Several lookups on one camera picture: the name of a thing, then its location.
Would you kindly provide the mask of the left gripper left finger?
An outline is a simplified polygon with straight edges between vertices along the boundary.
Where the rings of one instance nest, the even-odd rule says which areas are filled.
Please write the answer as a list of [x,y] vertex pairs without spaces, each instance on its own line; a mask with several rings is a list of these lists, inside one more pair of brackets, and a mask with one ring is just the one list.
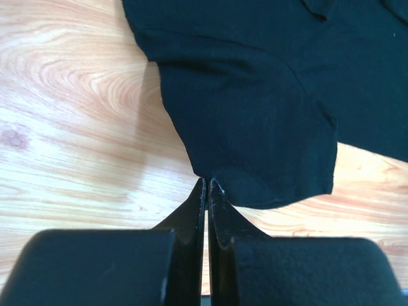
[[200,305],[207,185],[198,179],[188,198],[155,230],[174,234],[170,267],[163,284],[164,305]]

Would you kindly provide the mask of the black t-shirt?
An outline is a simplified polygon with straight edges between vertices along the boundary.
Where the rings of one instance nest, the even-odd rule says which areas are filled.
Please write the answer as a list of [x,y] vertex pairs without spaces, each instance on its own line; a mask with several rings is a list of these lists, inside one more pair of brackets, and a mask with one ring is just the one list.
[[329,194],[338,143],[407,160],[406,1],[124,1],[193,171],[239,207]]

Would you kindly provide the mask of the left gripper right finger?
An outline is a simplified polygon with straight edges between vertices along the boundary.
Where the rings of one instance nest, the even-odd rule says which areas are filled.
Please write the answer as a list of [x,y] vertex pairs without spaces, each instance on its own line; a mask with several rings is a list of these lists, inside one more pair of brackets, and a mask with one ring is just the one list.
[[258,265],[253,247],[270,237],[231,205],[212,179],[208,187],[208,249],[212,305],[255,305],[255,272]]

